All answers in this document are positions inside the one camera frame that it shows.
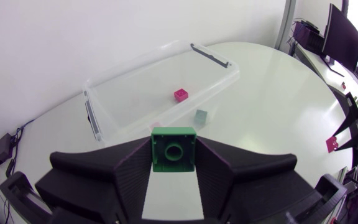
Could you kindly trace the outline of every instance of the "white wall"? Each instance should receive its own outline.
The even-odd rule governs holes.
[[[285,0],[0,0],[0,137],[176,39],[273,47]]]

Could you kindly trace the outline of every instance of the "pink block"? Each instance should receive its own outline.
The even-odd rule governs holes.
[[[327,139],[326,144],[327,144],[327,148],[328,148],[328,153],[334,151],[339,146],[338,143],[336,142],[336,137],[335,136]]]
[[[178,102],[182,102],[189,97],[189,94],[184,89],[174,92],[173,95]]]

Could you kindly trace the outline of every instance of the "monitor stand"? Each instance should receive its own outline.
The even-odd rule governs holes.
[[[334,62],[335,62],[335,60],[334,60],[333,58],[330,57],[329,60],[326,59],[326,58],[324,58],[323,56],[320,56],[320,58],[323,60],[323,62],[327,65],[327,67],[328,67],[331,71],[337,73],[338,75],[340,75],[340,76],[342,76],[342,77],[345,77],[344,75],[340,74],[339,72],[337,72],[337,71],[333,70],[333,68],[331,68],[331,66],[334,65]]]

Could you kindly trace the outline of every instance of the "gray cube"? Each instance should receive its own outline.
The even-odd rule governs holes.
[[[207,111],[203,110],[197,110],[196,116],[194,118],[194,121],[196,124],[205,124],[206,123],[206,115],[208,114]]]

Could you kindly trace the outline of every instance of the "black 3d-printed part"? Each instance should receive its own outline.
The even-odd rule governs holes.
[[[1,192],[15,211],[29,223],[46,223],[50,214],[40,208],[26,195],[32,190],[27,177],[22,172],[15,172],[0,185]]]
[[[196,169],[204,217],[221,217],[233,183],[270,177],[295,165],[291,154],[263,155],[197,137]]]
[[[35,185],[48,204],[97,222],[115,222],[115,212],[125,219],[141,217],[152,162],[150,137],[93,152],[54,152],[50,161],[53,169]]]
[[[312,189],[294,171],[294,155],[263,155],[198,137],[195,164],[205,219],[142,220],[152,164],[149,137],[93,152],[55,152],[50,160],[53,169],[35,186],[52,216],[24,199],[31,192],[25,175],[15,173],[1,185],[19,213],[36,223],[318,223],[346,192],[330,175]]]

